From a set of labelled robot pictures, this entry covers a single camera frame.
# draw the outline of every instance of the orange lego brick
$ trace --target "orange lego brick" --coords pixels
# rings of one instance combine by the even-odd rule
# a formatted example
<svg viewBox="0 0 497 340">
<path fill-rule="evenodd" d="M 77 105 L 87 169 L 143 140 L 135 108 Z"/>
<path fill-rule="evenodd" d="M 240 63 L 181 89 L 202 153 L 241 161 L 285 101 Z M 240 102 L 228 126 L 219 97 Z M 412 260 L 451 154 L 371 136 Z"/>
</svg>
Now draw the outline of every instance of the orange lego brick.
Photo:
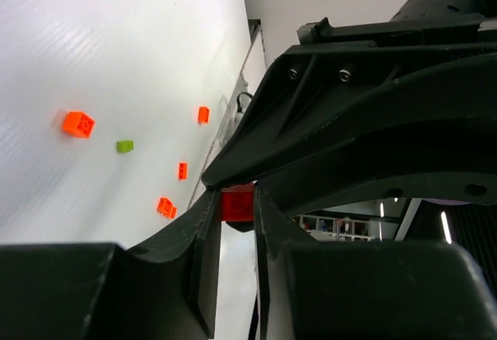
<svg viewBox="0 0 497 340">
<path fill-rule="evenodd" d="M 169 217 L 173 207 L 174 206 L 172 205 L 171 200 L 168 198 L 161 198 L 158 201 L 157 211 L 162 213 L 164 216 Z"/>
<path fill-rule="evenodd" d="M 209 109 L 206 106 L 199 108 L 199 124 L 209 123 Z"/>
<path fill-rule="evenodd" d="M 178 212 L 178 208 L 176 208 L 175 206 L 172 208 L 172 211 L 171 211 L 171 214 L 169 215 L 168 218 L 174 218 L 176 217 L 176 212 Z"/>
<path fill-rule="evenodd" d="M 95 120 L 80 111 L 71 111 L 65 117 L 62 130 L 77 138 L 90 138 Z"/>
<path fill-rule="evenodd" d="M 188 163 L 179 163 L 179 179 L 186 179 L 188 177 Z"/>
</svg>

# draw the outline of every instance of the screw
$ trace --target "screw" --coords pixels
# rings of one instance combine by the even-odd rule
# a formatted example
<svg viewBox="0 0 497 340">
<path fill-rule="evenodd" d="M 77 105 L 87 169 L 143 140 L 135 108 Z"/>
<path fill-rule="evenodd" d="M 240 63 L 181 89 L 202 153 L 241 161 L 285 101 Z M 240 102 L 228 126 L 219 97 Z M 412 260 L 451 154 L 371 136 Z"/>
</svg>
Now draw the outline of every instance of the screw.
<svg viewBox="0 0 497 340">
<path fill-rule="evenodd" d="M 295 68 L 291 68 L 289 71 L 288 71 L 288 77 L 292 80 L 297 80 L 298 78 L 298 71 L 297 69 Z"/>
<path fill-rule="evenodd" d="M 350 82 L 350 79 L 352 78 L 352 72 L 348 68 L 342 68 L 339 71 L 339 80 L 341 82 Z"/>
</svg>

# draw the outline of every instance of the green lego brick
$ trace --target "green lego brick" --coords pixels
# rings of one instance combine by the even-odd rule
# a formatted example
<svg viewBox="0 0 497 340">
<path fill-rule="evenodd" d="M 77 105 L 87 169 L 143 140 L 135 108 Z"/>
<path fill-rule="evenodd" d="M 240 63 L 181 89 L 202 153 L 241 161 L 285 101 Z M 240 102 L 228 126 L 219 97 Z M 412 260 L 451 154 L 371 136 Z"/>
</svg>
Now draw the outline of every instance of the green lego brick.
<svg viewBox="0 0 497 340">
<path fill-rule="evenodd" d="M 124 154 L 134 149 L 133 141 L 117 141 L 117 152 Z"/>
</svg>

